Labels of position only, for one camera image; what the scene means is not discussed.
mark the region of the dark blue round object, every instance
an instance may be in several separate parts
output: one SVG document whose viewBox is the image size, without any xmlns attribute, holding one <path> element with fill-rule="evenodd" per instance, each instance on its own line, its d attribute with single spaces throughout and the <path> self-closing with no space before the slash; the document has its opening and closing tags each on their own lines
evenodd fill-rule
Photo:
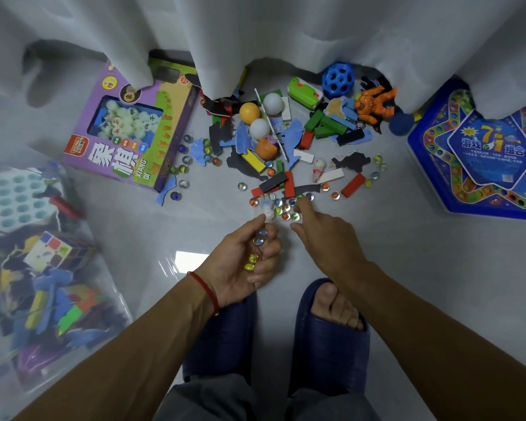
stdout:
<svg viewBox="0 0 526 421">
<path fill-rule="evenodd" d="M 354 86 L 354 71 L 350 63 L 334 63 L 321 78 L 323 94 L 328 99 L 340 98 Z"/>
<path fill-rule="evenodd" d="M 415 118 L 412 114 L 396 112 L 390 120 L 390 131 L 396 136 L 405 136 L 413 128 Z"/>
</svg>

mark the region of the person's right hand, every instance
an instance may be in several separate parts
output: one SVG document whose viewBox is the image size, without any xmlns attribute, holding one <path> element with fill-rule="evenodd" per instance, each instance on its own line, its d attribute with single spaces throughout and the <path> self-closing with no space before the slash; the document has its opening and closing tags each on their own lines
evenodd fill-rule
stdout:
<svg viewBox="0 0 526 421">
<path fill-rule="evenodd" d="M 308 198 L 298 199 L 295 211 L 302 214 L 302 223 L 291 223 L 290 228 L 300 237 L 316 266 L 333 281 L 367 262 L 350 223 L 314 211 Z"/>
</svg>

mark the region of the red string bracelet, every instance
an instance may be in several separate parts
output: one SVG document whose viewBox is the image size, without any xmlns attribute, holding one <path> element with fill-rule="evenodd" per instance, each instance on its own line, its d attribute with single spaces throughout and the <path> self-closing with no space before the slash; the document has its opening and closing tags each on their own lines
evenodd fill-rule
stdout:
<svg viewBox="0 0 526 421">
<path fill-rule="evenodd" d="M 216 294 L 210 289 L 210 287 L 206 284 L 206 282 L 203 281 L 203 278 L 201 278 L 199 275 L 197 275 L 195 272 L 187 272 L 189 276 L 191 276 L 195 281 L 197 281 L 202 287 L 203 290 L 208 294 L 210 301 L 212 302 L 212 305 L 214 306 L 214 315 L 218 316 L 218 313 L 220 313 L 220 306 L 218 305 L 218 298 Z"/>
</svg>

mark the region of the blue ball with holes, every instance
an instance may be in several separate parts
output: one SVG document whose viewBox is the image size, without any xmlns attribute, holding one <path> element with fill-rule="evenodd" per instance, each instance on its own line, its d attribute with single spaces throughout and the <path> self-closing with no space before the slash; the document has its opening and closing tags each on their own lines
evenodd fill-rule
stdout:
<svg viewBox="0 0 526 421">
<path fill-rule="evenodd" d="M 334 63 L 321 78 L 323 94 L 328 99 L 340 98 L 354 86 L 354 71 L 350 63 Z"/>
</svg>

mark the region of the transparent plastic bag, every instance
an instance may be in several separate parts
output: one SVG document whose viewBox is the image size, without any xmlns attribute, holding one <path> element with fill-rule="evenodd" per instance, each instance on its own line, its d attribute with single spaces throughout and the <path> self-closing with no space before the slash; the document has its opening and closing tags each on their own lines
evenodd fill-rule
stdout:
<svg viewBox="0 0 526 421">
<path fill-rule="evenodd" d="M 132 321 L 61 165 L 0 147 L 0 419 Z"/>
</svg>

